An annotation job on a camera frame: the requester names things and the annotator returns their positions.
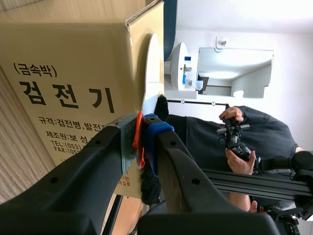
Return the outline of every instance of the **screw hole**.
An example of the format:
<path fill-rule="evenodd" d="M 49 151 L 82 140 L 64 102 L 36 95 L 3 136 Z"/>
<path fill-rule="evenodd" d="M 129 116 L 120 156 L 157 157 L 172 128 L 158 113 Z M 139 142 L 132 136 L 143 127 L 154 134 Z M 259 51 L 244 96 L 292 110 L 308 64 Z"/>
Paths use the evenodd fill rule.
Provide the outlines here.
<path fill-rule="evenodd" d="M 52 184 L 55 184 L 56 182 L 58 182 L 58 177 L 53 177 L 51 180 L 50 180 L 50 183 Z"/>
<path fill-rule="evenodd" d="M 200 184 L 200 180 L 198 180 L 198 179 L 193 179 L 193 180 L 191 181 L 191 183 L 192 183 L 193 185 L 198 185 L 198 184 Z"/>

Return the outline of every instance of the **person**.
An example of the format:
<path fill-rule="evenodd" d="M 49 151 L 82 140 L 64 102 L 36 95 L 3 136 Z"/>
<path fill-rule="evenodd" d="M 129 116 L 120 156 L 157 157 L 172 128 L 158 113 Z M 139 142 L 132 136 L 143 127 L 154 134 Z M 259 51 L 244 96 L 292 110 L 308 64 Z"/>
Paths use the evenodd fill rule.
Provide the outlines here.
<path fill-rule="evenodd" d="M 291 157 L 295 152 L 302 150 L 294 141 L 286 124 L 258 110 L 247 106 L 230 107 L 219 117 L 232 117 L 241 125 L 250 125 L 249 129 L 242 132 L 241 138 L 241 142 L 252 150 L 249 162 L 238 158 L 231 150 L 225 150 L 225 145 L 220 144 L 221 135 L 216 131 L 223 124 L 177 115 L 169 115 L 165 120 L 174 127 L 200 168 L 251 175 L 256 155 L 261 159 Z M 290 177 L 282 173 L 263 175 L 284 179 Z M 244 211 L 251 212 L 257 211 L 258 204 L 265 206 L 274 203 L 273 200 L 262 198 L 257 198 L 251 203 L 248 195 L 237 193 L 230 193 L 229 200 Z M 290 203 L 284 203 L 282 207 L 288 206 Z"/>

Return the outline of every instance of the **mirror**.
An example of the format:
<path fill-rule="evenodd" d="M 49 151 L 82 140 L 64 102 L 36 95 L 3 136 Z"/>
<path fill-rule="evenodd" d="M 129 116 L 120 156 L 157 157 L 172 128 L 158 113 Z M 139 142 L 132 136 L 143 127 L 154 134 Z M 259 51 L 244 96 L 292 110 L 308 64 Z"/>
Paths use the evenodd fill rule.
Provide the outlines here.
<path fill-rule="evenodd" d="M 263 98 L 270 82 L 273 51 L 200 48 L 200 94 Z"/>

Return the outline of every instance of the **black sweatshirt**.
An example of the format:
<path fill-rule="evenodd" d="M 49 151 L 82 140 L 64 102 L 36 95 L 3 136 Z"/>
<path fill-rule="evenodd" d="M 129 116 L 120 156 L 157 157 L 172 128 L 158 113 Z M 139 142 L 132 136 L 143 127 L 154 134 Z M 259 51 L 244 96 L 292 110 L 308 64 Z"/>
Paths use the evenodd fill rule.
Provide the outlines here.
<path fill-rule="evenodd" d="M 261 159 L 270 159 L 276 156 L 290 157 L 295 153 L 298 145 L 293 140 L 287 125 L 247 106 L 238 108 L 244 118 L 241 125 L 250 125 L 248 130 L 242 132 L 241 142 L 249 149 L 255 150 L 257 156 Z M 169 115 L 166 122 L 174 127 L 200 168 L 232 172 L 225 156 L 223 135 L 216 132 L 222 124 L 176 115 Z M 268 176 L 289 178 L 281 174 Z"/>

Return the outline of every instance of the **cardboard box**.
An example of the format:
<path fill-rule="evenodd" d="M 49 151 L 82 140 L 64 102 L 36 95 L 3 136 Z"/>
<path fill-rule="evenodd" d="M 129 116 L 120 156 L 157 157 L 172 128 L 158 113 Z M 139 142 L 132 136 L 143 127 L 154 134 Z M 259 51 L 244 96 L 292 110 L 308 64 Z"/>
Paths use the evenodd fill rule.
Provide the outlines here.
<path fill-rule="evenodd" d="M 0 13 L 0 32 L 0 66 L 57 165 L 141 110 L 152 34 L 164 84 L 160 0 L 44 0 Z M 139 186 L 134 163 L 115 193 Z"/>

